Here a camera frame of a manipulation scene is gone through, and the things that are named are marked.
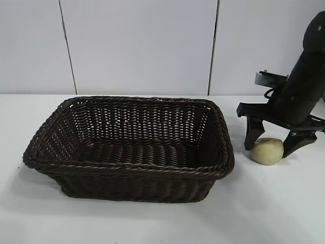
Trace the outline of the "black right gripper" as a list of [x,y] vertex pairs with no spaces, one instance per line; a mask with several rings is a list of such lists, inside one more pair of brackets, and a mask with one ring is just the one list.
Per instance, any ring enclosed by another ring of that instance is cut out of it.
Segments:
[[[293,69],[289,76],[259,71],[255,83],[269,88],[268,102],[240,103],[237,108],[238,117],[251,118],[246,120],[246,150],[264,133],[263,121],[292,131],[324,131],[324,119],[310,114],[324,93],[324,68]],[[315,132],[290,132],[283,143],[283,157],[316,140]]]

